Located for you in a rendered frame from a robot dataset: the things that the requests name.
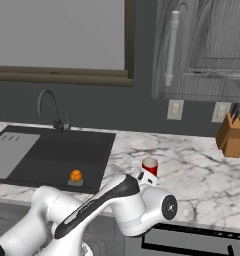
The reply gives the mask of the black sink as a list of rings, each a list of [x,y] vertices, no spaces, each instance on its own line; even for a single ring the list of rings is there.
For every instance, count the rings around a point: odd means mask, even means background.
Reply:
[[[0,132],[0,183],[25,187],[47,185],[63,191],[99,191],[113,133],[63,131],[6,126]],[[70,173],[80,170],[84,184],[68,185]]]

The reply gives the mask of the red mug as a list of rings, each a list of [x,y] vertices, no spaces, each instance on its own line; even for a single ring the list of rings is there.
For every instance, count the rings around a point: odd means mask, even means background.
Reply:
[[[146,157],[142,161],[142,168],[153,174],[154,176],[157,176],[158,171],[158,161],[153,157]]]

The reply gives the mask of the orange ball on grey base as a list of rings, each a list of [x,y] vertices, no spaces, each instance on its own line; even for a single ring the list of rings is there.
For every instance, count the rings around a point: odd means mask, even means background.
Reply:
[[[70,173],[68,185],[81,187],[84,184],[83,175],[80,170],[73,170]]]

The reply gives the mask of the grey drawer front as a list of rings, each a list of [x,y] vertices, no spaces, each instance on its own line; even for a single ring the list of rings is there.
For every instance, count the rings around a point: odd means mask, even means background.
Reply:
[[[240,233],[201,227],[157,224],[145,236],[147,243],[188,248],[200,251],[227,253],[232,245],[235,256],[240,256]],[[184,256],[162,251],[169,256]]]

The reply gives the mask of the dark curved tap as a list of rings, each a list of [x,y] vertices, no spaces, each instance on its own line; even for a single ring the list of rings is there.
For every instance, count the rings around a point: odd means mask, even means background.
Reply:
[[[42,101],[44,96],[48,94],[51,99],[52,107],[53,107],[53,113],[54,113],[54,122],[53,122],[53,128],[56,130],[57,133],[62,133],[64,130],[70,130],[71,125],[69,123],[69,120],[66,119],[65,121],[62,121],[59,117],[58,108],[57,108],[57,102],[54,93],[49,89],[44,89],[40,92],[37,100],[37,112],[39,116],[42,116]]]

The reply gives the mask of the wooden knife block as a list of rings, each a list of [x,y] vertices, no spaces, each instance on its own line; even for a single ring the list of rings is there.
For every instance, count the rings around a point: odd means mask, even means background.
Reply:
[[[216,135],[216,145],[225,157],[240,157],[240,108],[235,103]]]

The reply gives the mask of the grey wooden cupboard door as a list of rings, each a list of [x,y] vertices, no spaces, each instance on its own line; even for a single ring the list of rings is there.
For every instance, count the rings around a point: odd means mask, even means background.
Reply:
[[[174,10],[179,27],[173,80],[166,87]],[[158,0],[151,96],[240,103],[240,0]]]

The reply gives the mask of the white wall switch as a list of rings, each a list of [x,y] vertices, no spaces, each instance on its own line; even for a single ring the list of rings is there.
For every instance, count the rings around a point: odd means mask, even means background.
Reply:
[[[168,120],[181,120],[184,108],[183,100],[170,99],[168,103]]]

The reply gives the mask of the white wall socket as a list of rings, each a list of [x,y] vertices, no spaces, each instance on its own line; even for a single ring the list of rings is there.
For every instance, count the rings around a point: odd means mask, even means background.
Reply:
[[[230,108],[230,102],[216,102],[212,115],[212,122],[222,123],[225,118],[225,115],[230,111]]]

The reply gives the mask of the window with brown frame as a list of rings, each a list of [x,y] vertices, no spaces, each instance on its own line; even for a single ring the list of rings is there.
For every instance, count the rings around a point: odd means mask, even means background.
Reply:
[[[130,86],[135,0],[0,0],[0,81]]]

